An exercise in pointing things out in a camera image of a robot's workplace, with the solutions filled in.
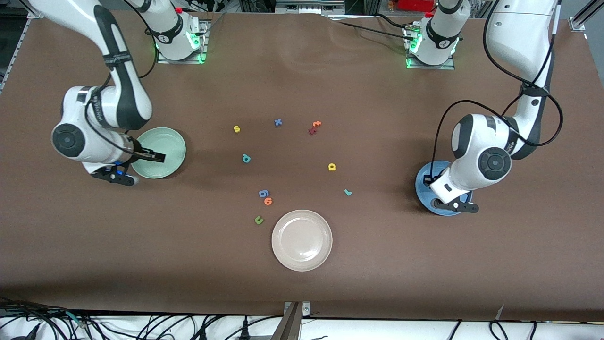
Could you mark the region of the blue plate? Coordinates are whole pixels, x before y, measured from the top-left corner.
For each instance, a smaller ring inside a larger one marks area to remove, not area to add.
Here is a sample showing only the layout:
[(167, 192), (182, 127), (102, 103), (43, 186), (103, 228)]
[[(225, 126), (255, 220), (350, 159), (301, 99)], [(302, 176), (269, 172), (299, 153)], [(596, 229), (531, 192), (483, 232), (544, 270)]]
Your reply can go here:
[[(437, 198), (436, 194), (434, 194), (434, 192), (431, 191), (431, 189), (429, 188), (429, 183), (425, 183), (424, 182), (424, 178), (425, 176), (429, 176), (430, 175), (430, 168), (431, 168), (431, 164), (434, 163), (434, 167), (433, 167), (433, 175), (434, 177), (438, 177), (440, 176), (440, 173), (442, 171), (444, 171), (444, 169), (451, 163), (449, 161), (435, 161), (435, 162), (431, 162), (431, 163), (426, 163), (417, 173), (416, 179), (415, 179), (415, 190), (416, 190), (416, 194), (417, 194), (417, 198), (420, 200), (421, 204), (430, 212), (436, 214), (436, 215), (440, 215), (440, 216), (456, 216), (459, 215), (461, 212), (454, 212), (454, 211), (449, 211), (449, 210), (444, 210), (444, 209), (440, 209), (440, 208), (436, 208), (433, 205), (433, 201)], [(473, 199), (473, 193), (472, 191), (461, 195), (459, 197), (460, 201), (462, 203), (472, 203), (472, 199)]]

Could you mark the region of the green plate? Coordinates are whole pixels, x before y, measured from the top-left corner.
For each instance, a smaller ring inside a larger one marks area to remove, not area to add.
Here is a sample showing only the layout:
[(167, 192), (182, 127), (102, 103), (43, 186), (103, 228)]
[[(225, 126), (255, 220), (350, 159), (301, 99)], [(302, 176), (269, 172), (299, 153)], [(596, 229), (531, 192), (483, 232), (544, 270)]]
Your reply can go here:
[(187, 154), (185, 140), (179, 132), (168, 127), (157, 127), (145, 131), (137, 138), (143, 148), (156, 153), (163, 153), (162, 163), (153, 161), (136, 161), (132, 164), (134, 171), (147, 179), (163, 179), (179, 170)]

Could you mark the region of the beige plate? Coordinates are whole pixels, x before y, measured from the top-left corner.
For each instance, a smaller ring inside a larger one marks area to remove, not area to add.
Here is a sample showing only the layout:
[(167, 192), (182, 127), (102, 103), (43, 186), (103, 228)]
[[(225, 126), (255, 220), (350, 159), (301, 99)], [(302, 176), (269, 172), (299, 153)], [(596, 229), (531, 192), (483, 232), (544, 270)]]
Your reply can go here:
[(333, 247), (331, 228), (319, 213), (295, 210), (275, 224), (270, 243), (278, 262), (296, 272), (309, 272), (323, 265)]

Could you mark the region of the brown table mat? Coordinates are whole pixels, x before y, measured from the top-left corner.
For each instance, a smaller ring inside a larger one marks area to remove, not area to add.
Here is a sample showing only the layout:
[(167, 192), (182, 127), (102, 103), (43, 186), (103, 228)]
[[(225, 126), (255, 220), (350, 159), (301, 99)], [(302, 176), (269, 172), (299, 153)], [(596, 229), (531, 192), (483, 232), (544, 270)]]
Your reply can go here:
[[(558, 138), (476, 191), (477, 214), (436, 216), (416, 198), (444, 110), (470, 99), (502, 111), (518, 93), (486, 58), (483, 26), (466, 24), (455, 70), (440, 71), (406, 69), (392, 37), (319, 15), (226, 15), (205, 64), (160, 64), (143, 80), (145, 128), (183, 134), (185, 162), (124, 187), (51, 143), (65, 92), (108, 75), (98, 48), (32, 21), (0, 94), (0, 295), (93, 310), (278, 315), (305, 300), (321, 317), (604, 321), (604, 89), (567, 22), (551, 86)], [(270, 243), (300, 209), (334, 239), (309, 272), (285, 268)]]

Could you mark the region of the red box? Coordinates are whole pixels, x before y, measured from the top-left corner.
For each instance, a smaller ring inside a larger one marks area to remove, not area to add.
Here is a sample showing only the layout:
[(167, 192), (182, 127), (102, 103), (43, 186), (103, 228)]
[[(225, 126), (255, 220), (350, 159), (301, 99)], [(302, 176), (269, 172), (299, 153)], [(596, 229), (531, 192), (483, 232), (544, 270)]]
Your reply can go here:
[(409, 12), (431, 12), (436, 0), (397, 0), (397, 8)]

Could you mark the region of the grey device box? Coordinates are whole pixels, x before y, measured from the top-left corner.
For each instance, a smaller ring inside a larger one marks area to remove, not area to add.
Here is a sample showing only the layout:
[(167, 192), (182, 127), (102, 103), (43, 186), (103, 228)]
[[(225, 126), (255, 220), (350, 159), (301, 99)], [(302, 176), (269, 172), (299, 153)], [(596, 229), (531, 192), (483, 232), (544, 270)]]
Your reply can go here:
[(276, 0), (278, 14), (345, 15), (344, 0)]

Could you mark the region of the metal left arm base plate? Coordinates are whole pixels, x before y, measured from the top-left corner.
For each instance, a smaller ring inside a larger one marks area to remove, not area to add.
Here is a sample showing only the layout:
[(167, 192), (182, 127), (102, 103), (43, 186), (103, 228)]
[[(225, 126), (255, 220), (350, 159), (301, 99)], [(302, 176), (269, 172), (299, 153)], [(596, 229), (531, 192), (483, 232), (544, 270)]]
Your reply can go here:
[(454, 70), (453, 54), (459, 35), (444, 38), (431, 36), (430, 28), (425, 23), (416, 21), (402, 28), (406, 38), (406, 67), (417, 69)]

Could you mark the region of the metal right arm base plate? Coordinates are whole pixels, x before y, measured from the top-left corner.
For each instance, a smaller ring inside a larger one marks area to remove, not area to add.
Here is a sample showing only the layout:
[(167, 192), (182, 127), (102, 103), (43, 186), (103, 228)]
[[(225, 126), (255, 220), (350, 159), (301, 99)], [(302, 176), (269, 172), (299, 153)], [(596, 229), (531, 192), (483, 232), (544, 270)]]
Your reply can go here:
[(209, 44), (211, 21), (186, 13), (177, 15), (173, 28), (153, 32), (160, 64), (203, 64)]

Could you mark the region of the metal table bracket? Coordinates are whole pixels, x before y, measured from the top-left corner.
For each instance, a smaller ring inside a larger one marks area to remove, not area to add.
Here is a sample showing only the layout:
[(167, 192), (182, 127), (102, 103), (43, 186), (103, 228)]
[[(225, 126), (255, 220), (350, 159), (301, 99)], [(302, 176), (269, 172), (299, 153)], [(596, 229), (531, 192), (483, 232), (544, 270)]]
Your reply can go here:
[(270, 340), (300, 340), (304, 316), (310, 316), (310, 301), (285, 302), (284, 315)]

